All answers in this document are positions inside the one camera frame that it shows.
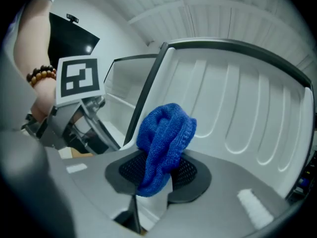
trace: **beaded bracelet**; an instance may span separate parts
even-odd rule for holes
[[[42,65],[40,69],[35,68],[33,73],[26,75],[26,80],[30,83],[32,87],[35,86],[42,78],[50,77],[56,80],[56,69],[53,66]]]

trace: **blue knit cloth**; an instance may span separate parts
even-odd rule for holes
[[[193,138],[196,126],[196,119],[188,117],[175,103],[157,107],[143,120],[137,146],[148,156],[145,175],[137,191],[139,196],[153,196],[167,184],[170,171],[179,166],[181,154]]]

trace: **white foam piece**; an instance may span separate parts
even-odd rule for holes
[[[72,154],[71,154],[71,149],[70,147],[64,147],[62,149],[60,149],[59,151],[59,155],[62,159],[71,159],[73,158]]]
[[[239,191],[237,196],[257,230],[264,228],[274,220],[274,217],[252,193],[251,189],[243,189]]]
[[[80,163],[77,165],[68,166],[68,167],[66,167],[66,170],[69,174],[71,174],[71,173],[75,173],[78,171],[82,171],[86,168],[87,168],[87,166],[84,163]]]

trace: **black rim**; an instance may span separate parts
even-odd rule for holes
[[[229,39],[207,38],[176,40],[169,43],[168,47],[175,49],[218,49],[244,54],[281,69],[305,87],[311,88],[312,85],[311,80],[290,62],[268,50],[249,43]]]
[[[136,105],[135,110],[133,112],[133,115],[132,115],[132,118],[131,118],[131,121],[130,121],[130,124],[128,127],[127,134],[125,136],[123,145],[127,144],[132,139],[132,136],[134,134],[135,127],[137,126],[138,120],[140,118],[144,103],[148,97],[149,91],[152,87],[154,79],[157,75],[159,67],[163,61],[163,58],[164,58],[168,48],[169,48],[168,44],[164,43],[162,45],[160,53],[157,55],[157,58],[156,58],[153,66],[151,68],[151,71],[149,73],[147,80],[145,81],[145,84],[143,86],[142,92],[141,92],[140,97],[138,99],[137,105]]]
[[[110,69],[109,69],[108,72],[107,72],[107,75],[106,75],[106,77],[105,77],[105,79],[104,79],[104,83],[105,83],[105,81],[106,81],[106,79],[107,79],[107,77],[108,77],[108,74],[109,74],[109,72],[110,72],[110,70],[111,70],[111,67],[112,67],[113,64],[114,64],[115,62],[117,62],[117,61],[125,61],[125,60],[132,60],[132,59],[141,59],[141,58],[157,58],[157,57],[158,57],[158,54],[146,54],[146,55],[137,55],[137,56],[130,56],[130,57],[125,57],[125,58],[115,59],[115,60],[113,60],[111,66],[110,66]]]

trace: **black monitor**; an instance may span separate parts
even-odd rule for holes
[[[54,68],[60,58],[90,55],[99,41],[97,36],[53,13],[50,23],[49,58]]]

